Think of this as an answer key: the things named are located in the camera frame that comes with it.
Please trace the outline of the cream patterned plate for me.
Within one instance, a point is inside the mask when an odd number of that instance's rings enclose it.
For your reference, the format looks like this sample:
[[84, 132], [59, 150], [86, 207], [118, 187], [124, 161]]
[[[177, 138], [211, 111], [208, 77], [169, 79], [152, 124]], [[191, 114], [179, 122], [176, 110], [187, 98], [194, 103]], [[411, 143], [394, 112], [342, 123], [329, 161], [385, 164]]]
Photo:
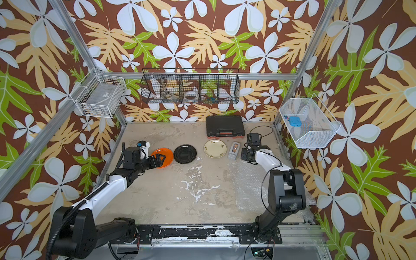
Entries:
[[226, 144], [221, 140], [209, 140], [204, 145], [205, 154], [212, 159], [219, 159], [226, 155]]

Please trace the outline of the clear bubble wrap sheet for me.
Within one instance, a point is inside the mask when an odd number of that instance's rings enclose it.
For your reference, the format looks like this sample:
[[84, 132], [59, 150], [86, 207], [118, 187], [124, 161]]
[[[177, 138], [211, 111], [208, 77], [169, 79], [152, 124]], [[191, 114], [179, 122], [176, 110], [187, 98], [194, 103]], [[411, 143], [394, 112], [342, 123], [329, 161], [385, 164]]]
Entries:
[[269, 177], [260, 165], [241, 160], [230, 161], [226, 173], [231, 181], [231, 202], [240, 212], [262, 213], [268, 205]]

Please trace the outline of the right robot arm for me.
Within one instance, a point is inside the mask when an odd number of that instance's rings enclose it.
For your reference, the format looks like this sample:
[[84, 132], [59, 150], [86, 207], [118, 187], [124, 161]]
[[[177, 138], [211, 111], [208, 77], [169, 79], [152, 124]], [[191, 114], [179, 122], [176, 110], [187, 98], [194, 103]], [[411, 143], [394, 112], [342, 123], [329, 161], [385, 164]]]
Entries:
[[253, 237], [256, 243], [273, 239], [281, 244], [278, 226], [285, 218], [304, 210], [307, 205], [303, 173], [285, 165], [266, 148], [243, 148], [240, 158], [262, 166], [266, 171], [265, 177], [269, 178], [267, 203], [263, 204], [265, 211], [256, 217]]

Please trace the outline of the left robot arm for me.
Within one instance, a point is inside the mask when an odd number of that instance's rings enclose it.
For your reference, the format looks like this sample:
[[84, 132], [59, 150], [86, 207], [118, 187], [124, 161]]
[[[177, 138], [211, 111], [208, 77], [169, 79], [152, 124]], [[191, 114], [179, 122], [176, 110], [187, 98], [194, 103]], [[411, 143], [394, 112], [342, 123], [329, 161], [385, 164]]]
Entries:
[[100, 212], [147, 170], [163, 166], [165, 155], [150, 155], [149, 143], [123, 148], [113, 172], [84, 199], [70, 207], [55, 211], [46, 247], [45, 258], [54, 255], [85, 259], [92, 251], [114, 240], [132, 242], [136, 239], [136, 225], [131, 218], [120, 217], [111, 222], [96, 224]]

